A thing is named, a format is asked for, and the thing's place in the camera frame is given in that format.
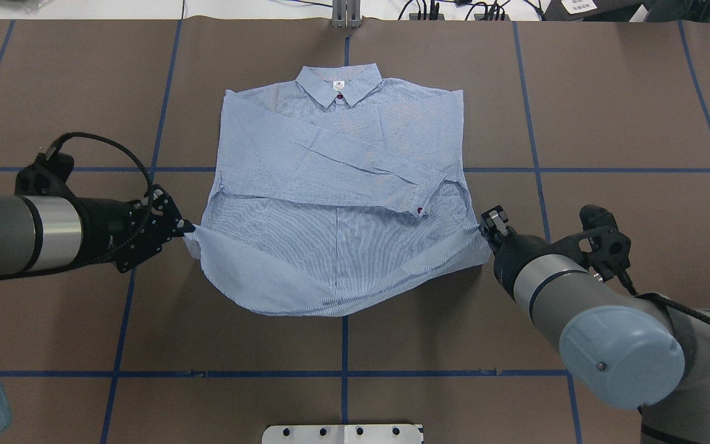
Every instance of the white label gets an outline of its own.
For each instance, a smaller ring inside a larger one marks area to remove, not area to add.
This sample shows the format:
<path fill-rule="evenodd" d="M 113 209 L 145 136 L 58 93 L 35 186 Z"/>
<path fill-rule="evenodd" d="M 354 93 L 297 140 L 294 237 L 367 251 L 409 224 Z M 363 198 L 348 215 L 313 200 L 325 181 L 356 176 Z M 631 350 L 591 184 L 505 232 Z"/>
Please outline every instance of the white label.
<path fill-rule="evenodd" d="M 580 14 L 580 12 L 592 11 L 597 8 L 594 0 L 561 0 L 563 7 L 569 14 Z"/>

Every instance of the robotic arm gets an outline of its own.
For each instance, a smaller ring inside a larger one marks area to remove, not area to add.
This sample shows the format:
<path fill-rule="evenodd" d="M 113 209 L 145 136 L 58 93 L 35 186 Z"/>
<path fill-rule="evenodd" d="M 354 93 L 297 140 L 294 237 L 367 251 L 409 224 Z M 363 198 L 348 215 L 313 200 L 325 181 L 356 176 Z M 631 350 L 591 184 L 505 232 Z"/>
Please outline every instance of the robotic arm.
<path fill-rule="evenodd" d="M 640 410 L 640 442 L 710 443 L 710 310 L 614 292 L 603 281 L 617 276 L 637 295 L 626 272 L 631 241 L 603 208 L 586 205 L 580 219 L 582 233 L 548 244 L 516 233 L 501 207 L 486 211 L 496 278 L 574 377 L 607 404 Z"/>
<path fill-rule="evenodd" d="M 66 184 L 73 157 L 60 152 L 71 138 L 102 141 L 130 157 L 147 182 L 143 199 L 76 197 Z M 0 196 L 0 281 L 107 262 L 126 273 L 160 253 L 165 242 L 193 230 L 165 189 L 152 183 L 149 172 L 127 148 L 93 134 L 65 134 L 18 173 L 14 195 Z M 0 383 L 0 433 L 11 421 Z"/>

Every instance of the blue striped shirt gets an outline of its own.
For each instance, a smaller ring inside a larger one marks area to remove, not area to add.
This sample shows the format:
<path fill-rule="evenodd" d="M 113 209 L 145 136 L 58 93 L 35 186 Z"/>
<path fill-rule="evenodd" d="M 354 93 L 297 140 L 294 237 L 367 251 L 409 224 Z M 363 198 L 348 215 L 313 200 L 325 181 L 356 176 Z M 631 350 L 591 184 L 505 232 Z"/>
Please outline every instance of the blue striped shirt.
<path fill-rule="evenodd" d="M 349 315 L 483 264 L 463 109 L 462 91 L 383 79 L 373 64 L 226 91 L 189 250 L 221 292 L 265 315 Z"/>

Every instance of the table surface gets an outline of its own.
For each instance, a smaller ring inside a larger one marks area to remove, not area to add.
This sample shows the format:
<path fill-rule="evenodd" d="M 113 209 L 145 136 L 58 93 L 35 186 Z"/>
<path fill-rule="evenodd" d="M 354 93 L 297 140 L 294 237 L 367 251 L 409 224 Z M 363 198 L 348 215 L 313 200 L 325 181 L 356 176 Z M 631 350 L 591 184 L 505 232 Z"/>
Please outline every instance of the table surface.
<path fill-rule="evenodd" d="M 633 241 L 641 292 L 710 307 L 703 23 L 0 20 L 0 194 L 39 147 L 85 130 L 132 149 L 198 222 L 226 88 L 371 62 L 464 91 L 476 211 L 501 204 L 516 230 L 560 239 L 581 206 L 602 205 Z M 141 196 L 124 155 L 92 141 L 65 152 L 77 194 Z M 272 318 L 228 300 L 174 240 L 124 275 L 0 283 L 0 379 L 15 415 L 0 443 L 245 444 L 270 424 L 339 422 L 416 422 L 447 444 L 639 435 L 636 411 L 572 380 L 490 265 L 347 318 Z"/>
<path fill-rule="evenodd" d="M 330 4 L 330 0 L 317 0 Z M 541 0 L 543 9 L 550 0 Z M 403 0 L 362 0 L 364 17 L 396 20 L 405 2 Z M 183 0 L 50 0 L 37 12 L 28 12 L 11 0 L 0 0 L 0 18 L 22 19 L 174 19 L 182 14 Z M 330 8 L 303 5 L 291 0 L 185 0 L 185 17 L 195 15 L 234 19 L 293 19 L 330 17 Z M 442 2 L 440 12 L 446 20 L 463 20 L 470 6 L 457 7 L 451 2 Z M 511 0 L 505 10 L 512 20 L 535 22 L 536 11 L 522 0 Z M 405 12 L 416 12 L 411 5 Z"/>

